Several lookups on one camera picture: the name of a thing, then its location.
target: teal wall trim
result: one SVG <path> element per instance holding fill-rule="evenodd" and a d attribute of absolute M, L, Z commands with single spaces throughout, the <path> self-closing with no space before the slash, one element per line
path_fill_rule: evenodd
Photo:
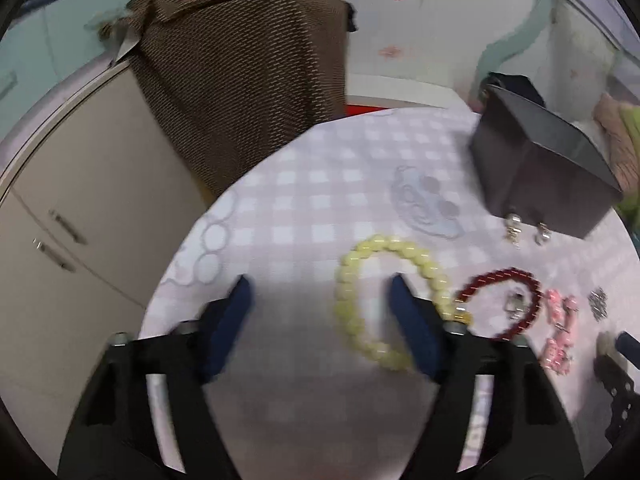
<path fill-rule="evenodd" d="M 550 22 L 554 0 L 535 0 L 527 19 L 511 34 L 487 45 L 478 60 L 476 77 L 471 87 L 470 98 L 478 97 L 480 82 L 489 72 L 496 72 L 513 56 L 523 53 Z"/>

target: white cabinet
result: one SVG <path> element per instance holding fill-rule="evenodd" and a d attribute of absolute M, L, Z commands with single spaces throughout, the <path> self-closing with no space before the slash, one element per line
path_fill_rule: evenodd
<path fill-rule="evenodd" d="M 55 470 L 109 336 L 137 335 L 143 309 L 79 265 L 11 192 L 0 205 L 0 290 L 0 396 Z"/>
<path fill-rule="evenodd" d="M 206 211 L 128 69 L 58 124 L 12 189 L 83 265 L 143 306 Z"/>

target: round table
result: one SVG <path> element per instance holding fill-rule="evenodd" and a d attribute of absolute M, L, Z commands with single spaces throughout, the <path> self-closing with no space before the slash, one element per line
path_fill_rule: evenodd
<path fill-rule="evenodd" d="M 244 480 L 396 480 L 428 417 L 437 386 L 417 373 L 389 372 L 348 347 L 332 316 L 340 257 L 374 233 L 422 245 L 452 291 L 504 267 L 529 270 L 542 287 L 575 294 L 579 334 L 571 373 L 550 372 L 590 469 L 609 447 L 610 397 L 593 377 L 599 332 L 640 336 L 640 262 L 611 211 L 586 240 L 553 234 L 543 247 L 524 226 L 520 248 L 482 205 L 467 144 L 478 116 L 436 108 L 382 110 L 319 124 L 234 184 L 193 226 L 146 311 L 140 337 L 162 335 L 225 296 L 239 274 L 255 305 L 226 369 L 206 395 Z M 362 266 L 360 307 L 368 330 L 400 340 L 383 298 L 403 272 L 417 296 L 429 291 L 406 260 L 382 254 Z M 601 286 L 609 317 L 587 302 Z M 473 332 L 493 335 L 508 320 L 505 283 L 468 304 Z M 539 316 L 527 332 L 537 352 L 553 330 Z M 474 463 L 490 405 L 479 378 L 461 467 Z M 156 433 L 167 465 L 180 469 L 160 378 L 149 381 Z"/>

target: teal drawer handle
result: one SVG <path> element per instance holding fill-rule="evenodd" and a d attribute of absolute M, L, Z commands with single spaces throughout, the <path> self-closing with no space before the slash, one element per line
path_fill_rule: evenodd
<path fill-rule="evenodd" d="M 0 76 L 0 100 L 4 99 L 4 96 L 7 95 L 17 84 L 18 76 L 15 73 L 15 70 L 11 70 L 3 76 Z"/>

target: yellow beaded bracelet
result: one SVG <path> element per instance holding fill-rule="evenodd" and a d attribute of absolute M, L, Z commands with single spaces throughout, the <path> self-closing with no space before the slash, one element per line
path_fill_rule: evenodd
<path fill-rule="evenodd" d="M 335 316 L 342 330 L 348 336 L 351 346 L 366 358 L 389 370 L 408 370 L 412 367 L 411 356 L 406 352 L 391 348 L 387 343 L 368 337 L 364 320 L 358 312 L 355 282 L 360 271 L 360 261 L 379 251 L 396 253 L 401 258 L 412 261 L 418 267 L 418 272 L 427 280 L 431 288 L 431 301 L 444 321 L 471 324 L 472 317 L 464 308 L 457 308 L 453 305 L 451 295 L 447 290 L 449 281 L 425 249 L 399 237 L 385 237 L 380 234 L 373 235 L 358 243 L 352 251 L 343 256 L 337 271 Z"/>

